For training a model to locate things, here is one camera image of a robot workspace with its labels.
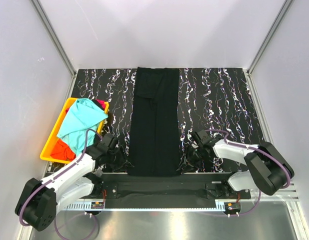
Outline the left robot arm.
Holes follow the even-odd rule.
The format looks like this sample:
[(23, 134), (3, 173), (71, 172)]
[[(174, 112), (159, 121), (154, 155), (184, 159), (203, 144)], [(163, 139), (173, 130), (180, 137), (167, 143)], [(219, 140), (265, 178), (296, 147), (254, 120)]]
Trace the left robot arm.
[(77, 200), (104, 195), (104, 166), (113, 171), (133, 167), (118, 138), (109, 133), (92, 145), (85, 144), (78, 157), (55, 173), (25, 183), (15, 207), (20, 224), (43, 231), (61, 210)]

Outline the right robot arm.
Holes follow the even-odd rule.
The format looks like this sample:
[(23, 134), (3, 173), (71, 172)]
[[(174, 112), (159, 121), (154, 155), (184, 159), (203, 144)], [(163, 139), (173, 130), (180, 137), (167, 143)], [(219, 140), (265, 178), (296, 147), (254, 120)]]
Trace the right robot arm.
[(250, 189), (258, 189), (272, 196), (290, 186), (295, 172), (272, 143), (238, 143), (228, 140), (229, 132), (225, 130), (215, 130), (217, 136), (210, 136), (212, 132), (213, 129), (192, 133), (195, 145), (187, 146), (178, 168), (181, 173), (202, 169), (203, 161), (215, 158), (245, 165), (246, 171), (232, 173), (222, 183), (221, 192), (226, 198), (233, 198), (240, 191)]

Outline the black t shirt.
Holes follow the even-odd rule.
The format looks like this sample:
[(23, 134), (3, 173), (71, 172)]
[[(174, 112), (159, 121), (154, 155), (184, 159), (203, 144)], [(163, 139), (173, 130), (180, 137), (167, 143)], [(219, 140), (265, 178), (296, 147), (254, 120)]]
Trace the black t shirt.
[(177, 68), (137, 69), (128, 147), (133, 166), (127, 170), (129, 175), (179, 175), (179, 78)]

